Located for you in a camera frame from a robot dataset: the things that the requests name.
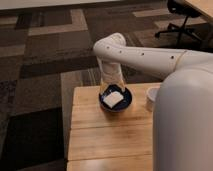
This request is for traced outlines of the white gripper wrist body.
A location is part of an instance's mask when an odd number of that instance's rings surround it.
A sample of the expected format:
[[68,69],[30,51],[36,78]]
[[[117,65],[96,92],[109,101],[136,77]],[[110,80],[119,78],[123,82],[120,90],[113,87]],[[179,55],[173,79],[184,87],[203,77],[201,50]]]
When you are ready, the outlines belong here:
[[98,60],[101,73],[100,93],[103,94],[110,85],[117,85],[122,92],[125,91],[125,84],[119,63]]

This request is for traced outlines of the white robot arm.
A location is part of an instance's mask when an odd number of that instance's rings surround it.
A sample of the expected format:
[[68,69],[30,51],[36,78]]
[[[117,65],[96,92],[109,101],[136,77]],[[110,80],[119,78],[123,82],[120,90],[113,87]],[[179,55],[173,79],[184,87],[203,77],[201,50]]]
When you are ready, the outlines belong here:
[[213,171],[213,53],[129,47],[120,33],[100,39],[93,51],[107,109],[131,103],[123,65],[162,80],[154,100],[153,171]]

